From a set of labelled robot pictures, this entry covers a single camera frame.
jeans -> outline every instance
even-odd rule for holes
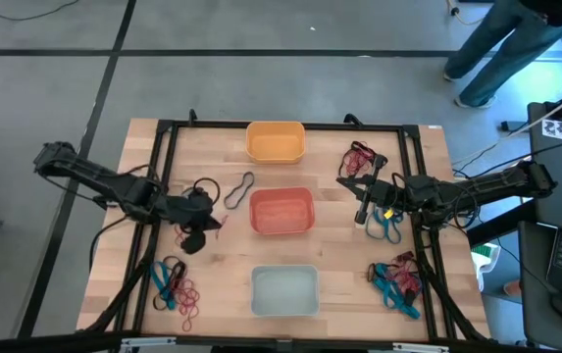
[[[466,43],[448,59],[444,72],[461,78],[511,31],[489,63],[461,92],[459,99],[481,106],[509,77],[535,60],[562,37],[562,26],[547,25],[542,16],[518,0],[496,0]]]

concrete floor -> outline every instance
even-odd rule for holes
[[[0,0],[0,13],[30,15],[64,2],[25,0],[19,6]],[[126,5],[125,0],[80,1],[31,22],[0,20],[0,49],[111,49]],[[461,8],[472,19],[487,5]],[[447,17],[443,2],[433,0],[144,0],[137,3],[124,48],[366,49],[411,55],[456,50],[472,30]],[[562,43],[551,51],[562,55]],[[444,81],[443,57],[122,57],[89,158],[115,168],[130,118],[184,118],[195,108],[200,119],[213,120],[339,122],[352,112],[364,122],[442,125],[451,158],[458,159],[496,140],[499,122],[523,121],[529,102],[561,98],[561,57],[538,60],[518,73],[485,111],[452,104],[473,74]],[[61,196],[32,173],[31,161],[43,142],[79,143],[107,60],[0,57],[0,218],[5,221],[0,338],[13,334]],[[480,172],[528,150],[528,138],[518,136],[466,171]],[[509,201],[492,205],[485,217],[513,206]],[[74,330],[90,239],[102,219],[95,206],[76,201],[35,334]],[[517,250],[513,239],[505,238],[503,245]],[[503,256],[494,274],[499,276],[486,278],[486,291],[499,291],[501,283],[517,277],[518,265]],[[491,301],[486,300],[486,313],[492,335],[503,342],[522,339],[519,311]],[[510,323],[519,324],[511,328]]]

yellow tag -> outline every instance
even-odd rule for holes
[[[385,211],[385,214],[383,216],[385,217],[386,220],[389,220],[393,215],[394,215],[394,210],[389,209]]]

plastic bin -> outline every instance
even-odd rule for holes
[[[252,270],[252,314],[259,317],[316,316],[318,270],[310,265],[259,266]]]
[[[313,196],[307,188],[258,190],[250,196],[250,224],[258,233],[304,232],[314,222]]]
[[[305,152],[304,126],[298,122],[254,122],[246,130],[246,152],[257,164],[298,163]]]

white cable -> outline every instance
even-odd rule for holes
[[[555,113],[557,113],[560,109],[562,109],[562,104],[558,105],[557,107],[555,107],[555,109],[553,109],[552,111],[546,113],[546,115],[544,115],[542,118],[536,120],[535,122],[533,122],[533,123],[531,123],[531,124],[529,124],[529,125],[527,125],[527,126],[524,126],[524,127],[521,127],[521,128],[519,128],[519,129],[517,129],[516,131],[514,131],[514,133],[511,133],[511,134],[509,134],[509,135],[507,135],[507,136],[505,136],[505,137],[499,138],[498,141],[494,142],[494,144],[492,144],[492,145],[490,145],[490,146],[488,146],[488,147],[486,147],[486,148],[484,148],[484,149],[481,149],[481,150],[479,150],[479,151],[477,151],[477,152],[475,152],[475,153],[472,153],[471,155],[469,155],[469,156],[467,156],[467,157],[465,157],[465,158],[462,158],[462,159],[460,159],[460,160],[457,160],[457,161],[453,162],[453,166],[456,165],[456,164],[462,163],[462,162],[464,162],[464,161],[467,161],[467,160],[469,160],[469,159],[471,159],[471,158],[477,157],[480,153],[484,153],[484,151],[486,151],[487,149],[494,148],[494,146],[496,146],[496,145],[499,144],[500,142],[502,142],[502,141],[504,141],[504,140],[506,140],[506,139],[508,139],[508,138],[514,137],[515,135],[517,135],[517,134],[519,134],[519,133],[521,133],[521,132],[527,131],[528,129],[532,128],[533,126],[536,126],[536,125],[540,124],[540,123],[542,122],[542,120],[544,120],[544,119],[546,119],[546,118],[548,118],[548,117],[553,116],[553,115],[554,115]]]
[[[448,9],[448,15],[452,16],[451,11],[452,9],[457,8],[457,6],[455,6],[455,4],[453,3],[453,0],[446,0],[446,8]],[[461,18],[461,16],[459,15],[459,8],[457,8],[457,12],[455,13],[455,17],[457,18],[457,20],[462,24],[462,25],[476,25],[479,22],[483,21],[484,18],[480,18],[476,21],[472,21],[472,22],[466,22],[464,21],[464,19]]]

